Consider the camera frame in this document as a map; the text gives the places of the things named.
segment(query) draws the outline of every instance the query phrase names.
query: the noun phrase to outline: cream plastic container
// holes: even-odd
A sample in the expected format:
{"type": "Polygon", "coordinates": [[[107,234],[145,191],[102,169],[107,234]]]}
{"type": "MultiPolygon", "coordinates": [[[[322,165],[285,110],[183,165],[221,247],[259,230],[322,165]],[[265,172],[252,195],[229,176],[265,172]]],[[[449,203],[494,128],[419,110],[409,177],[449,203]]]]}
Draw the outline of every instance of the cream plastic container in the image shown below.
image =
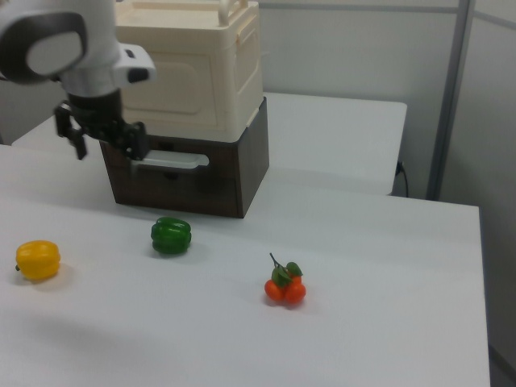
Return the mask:
{"type": "Polygon", "coordinates": [[[157,80],[123,90],[124,118],[149,135],[237,141],[263,101],[257,2],[125,0],[117,36],[154,60],[157,80]]]}

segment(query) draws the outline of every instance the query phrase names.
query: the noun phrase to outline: tomato stem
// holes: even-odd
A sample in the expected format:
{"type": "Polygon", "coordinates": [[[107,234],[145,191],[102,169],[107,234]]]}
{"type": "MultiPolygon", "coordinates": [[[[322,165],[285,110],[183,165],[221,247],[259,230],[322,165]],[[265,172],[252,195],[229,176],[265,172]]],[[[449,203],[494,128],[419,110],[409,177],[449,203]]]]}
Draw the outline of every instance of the tomato stem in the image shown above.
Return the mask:
{"type": "Polygon", "coordinates": [[[274,256],[273,254],[270,252],[269,255],[271,256],[271,258],[273,258],[273,261],[274,261],[274,267],[275,268],[280,268],[280,267],[283,267],[281,266],[280,264],[277,263],[277,260],[274,259],[274,256]]]}

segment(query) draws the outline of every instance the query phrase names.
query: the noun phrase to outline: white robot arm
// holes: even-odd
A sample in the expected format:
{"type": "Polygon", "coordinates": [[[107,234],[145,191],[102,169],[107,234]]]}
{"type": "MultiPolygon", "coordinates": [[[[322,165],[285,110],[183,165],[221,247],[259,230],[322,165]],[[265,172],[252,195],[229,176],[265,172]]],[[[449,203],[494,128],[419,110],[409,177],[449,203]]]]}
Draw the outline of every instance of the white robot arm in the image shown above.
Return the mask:
{"type": "Polygon", "coordinates": [[[141,47],[116,40],[113,0],[0,0],[0,79],[61,83],[69,100],[55,110],[57,132],[79,159],[84,134],[133,160],[147,155],[144,125],[122,118],[120,88],[155,78],[141,47]]]}

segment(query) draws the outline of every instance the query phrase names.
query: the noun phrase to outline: drawer handle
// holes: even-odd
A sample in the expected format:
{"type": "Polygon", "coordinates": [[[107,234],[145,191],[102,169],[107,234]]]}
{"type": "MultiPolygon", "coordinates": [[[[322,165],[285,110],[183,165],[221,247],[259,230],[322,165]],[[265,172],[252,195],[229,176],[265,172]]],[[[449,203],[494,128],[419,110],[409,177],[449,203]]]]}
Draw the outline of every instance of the drawer handle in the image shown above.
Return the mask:
{"type": "Polygon", "coordinates": [[[218,6],[218,24],[220,27],[229,26],[229,11],[231,6],[239,2],[240,8],[247,8],[248,0],[220,0],[220,5],[218,6]]]}
{"type": "Polygon", "coordinates": [[[196,153],[150,151],[143,160],[132,160],[131,170],[135,171],[139,166],[171,168],[171,169],[195,169],[210,164],[206,155],[196,153]]]}

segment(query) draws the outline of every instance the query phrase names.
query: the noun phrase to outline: tomato cluster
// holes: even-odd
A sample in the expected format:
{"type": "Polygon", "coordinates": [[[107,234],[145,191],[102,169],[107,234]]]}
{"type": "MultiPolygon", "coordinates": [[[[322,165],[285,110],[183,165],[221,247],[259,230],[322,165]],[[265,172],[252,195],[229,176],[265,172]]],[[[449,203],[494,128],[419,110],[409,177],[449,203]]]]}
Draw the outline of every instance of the tomato cluster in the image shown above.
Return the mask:
{"type": "Polygon", "coordinates": [[[297,304],[306,295],[306,287],[302,284],[302,271],[298,264],[289,262],[286,266],[278,264],[273,254],[270,254],[274,262],[274,270],[271,279],[265,282],[265,293],[276,302],[283,300],[289,304],[297,304]]]}

